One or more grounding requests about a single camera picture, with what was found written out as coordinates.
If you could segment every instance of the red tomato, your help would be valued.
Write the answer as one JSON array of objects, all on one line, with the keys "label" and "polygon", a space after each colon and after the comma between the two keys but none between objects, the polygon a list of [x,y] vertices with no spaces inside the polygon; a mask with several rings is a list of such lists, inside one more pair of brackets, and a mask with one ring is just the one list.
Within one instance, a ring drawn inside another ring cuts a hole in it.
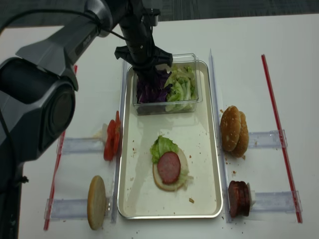
[{"label": "red tomato", "polygon": [[119,111],[116,111],[116,117],[115,117],[115,133],[120,132],[121,127],[121,121],[119,116]]},{"label": "red tomato", "polygon": [[120,133],[116,132],[114,136],[114,147],[113,147],[113,153],[116,154],[119,148],[119,141],[120,141]]},{"label": "red tomato", "polygon": [[106,140],[106,144],[104,147],[104,160],[106,161],[112,161],[114,153],[113,153],[113,148],[114,148],[114,139],[108,137]]},{"label": "red tomato", "polygon": [[110,123],[109,123],[107,133],[108,133],[108,138],[111,138],[111,139],[114,138],[114,134],[115,134],[115,121],[114,121],[113,119],[112,119],[112,120],[110,121]]}]

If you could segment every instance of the metal tray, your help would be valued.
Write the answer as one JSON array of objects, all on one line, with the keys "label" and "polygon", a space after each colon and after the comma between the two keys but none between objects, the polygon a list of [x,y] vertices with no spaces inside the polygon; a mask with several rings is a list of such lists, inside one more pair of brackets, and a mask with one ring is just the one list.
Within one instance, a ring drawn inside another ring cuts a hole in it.
[{"label": "metal tray", "polygon": [[[128,69],[118,208],[127,219],[214,218],[222,210],[222,191],[207,65],[200,61],[203,101],[192,113],[138,116],[133,104],[133,69]],[[165,192],[153,180],[150,147],[158,135],[172,139],[185,153],[187,190]]]}]

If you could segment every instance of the meat slice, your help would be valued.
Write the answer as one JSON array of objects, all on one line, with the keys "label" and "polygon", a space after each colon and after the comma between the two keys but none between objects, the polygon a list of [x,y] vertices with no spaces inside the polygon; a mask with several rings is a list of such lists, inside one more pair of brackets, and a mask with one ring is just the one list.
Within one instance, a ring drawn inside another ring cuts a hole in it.
[{"label": "meat slice", "polygon": [[166,152],[158,162],[159,176],[164,184],[172,184],[180,174],[180,160],[176,153]]},{"label": "meat slice", "polygon": [[245,182],[236,182],[238,185],[239,189],[239,209],[238,209],[238,214],[237,215],[242,215],[243,210],[246,206],[245,204],[245,192],[244,192],[244,187],[246,185]]},{"label": "meat slice", "polygon": [[231,181],[228,187],[229,205],[230,205],[230,216],[235,218],[239,214],[240,210],[240,195],[239,185],[235,181]]},{"label": "meat slice", "polygon": [[241,183],[244,183],[244,193],[245,193],[245,206],[242,210],[242,215],[247,217],[249,216],[249,210],[250,210],[249,189],[245,182],[241,182]]}]

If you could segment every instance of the top bun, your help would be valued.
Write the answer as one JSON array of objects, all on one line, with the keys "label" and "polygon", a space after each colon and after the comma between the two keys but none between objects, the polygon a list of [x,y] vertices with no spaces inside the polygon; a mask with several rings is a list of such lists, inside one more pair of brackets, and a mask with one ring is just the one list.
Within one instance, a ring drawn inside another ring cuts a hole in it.
[{"label": "top bun", "polygon": [[241,130],[241,118],[239,110],[235,106],[230,106],[224,112],[221,122],[220,131],[222,146],[225,151],[233,151],[239,140]]},{"label": "top bun", "polygon": [[241,119],[241,130],[239,134],[239,140],[236,145],[236,148],[231,151],[231,154],[237,158],[240,158],[244,155],[248,148],[249,143],[249,134],[248,134],[248,128],[246,124],[246,116],[244,113],[240,112],[240,119]]}]

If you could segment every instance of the red line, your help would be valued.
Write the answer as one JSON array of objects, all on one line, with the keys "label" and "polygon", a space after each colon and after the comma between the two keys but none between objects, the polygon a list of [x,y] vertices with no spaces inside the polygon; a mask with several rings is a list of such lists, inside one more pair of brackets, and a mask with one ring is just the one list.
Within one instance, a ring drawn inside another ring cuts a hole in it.
[{"label": "red line", "polygon": [[[282,131],[283,129],[281,127],[281,123],[280,123],[280,119],[279,119],[279,114],[278,114],[278,110],[277,110],[275,95],[274,95],[273,87],[272,87],[272,84],[271,84],[270,75],[269,75],[269,71],[268,71],[268,66],[267,66],[265,55],[262,55],[261,59],[263,61],[263,65],[264,65],[267,85],[268,85],[268,89],[269,89],[271,103],[273,105],[273,110],[274,110],[274,114],[275,114],[277,129],[278,129],[278,131]],[[283,155],[284,155],[284,159],[285,159],[286,170],[287,170],[288,180],[289,180],[289,184],[290,184],[290,190],[292,192],[295,192],[296,188],[295,188],[295,183],[294,183],[294,179],[293,179],[293,173],[292,173],[291,168],[290,168],[287,148],[286,147],[282,147],[282,150],[283,150]],[[302,218],[301,211],[300,211],[300,208],[299,208],[299,204],[298,204],[298,201],[297,201],[297,198],[296,198],[296,194],[293,193],[292,195],[293,195],[293,198],[294,198],[294,203],[295,203],[295,208],[296,208],[297,221],[298,221],[298,223],[303,223],[303,218]]]},{"label": "red line", "polygon": [[[78,66],[74,65],[74,72],[76,74],[78,70]],[[60,164],[60,159],[61,159],[61,154],[62,154],[62,146],[63,146],[63,142],[64,142],[64,137],[65,137],[65,131],[62,133],[61,137],[60,137],[60,141],[58,144],[58,149],[57,149],[57,155],[56,155],[56,161],[55,161],[55,168],[54,168],[54,172],[53,172],[53,178],[52,178],[52,184],[51,184],[51,191],[50,191],[50,197],[49,199],[53,200],[54,198],[54,180],[55,180],[55,174],[56,171],[58,170],[59,164]],[[51,214],[51,208],[52,208],[52,204],[49,204],[48,207],[48,217],[50,218],[50,214]],[[45,219],[44,222],[44,227],[43,230],[47,231],[49,229],[49,223],[50,223],[50,219]]]}]

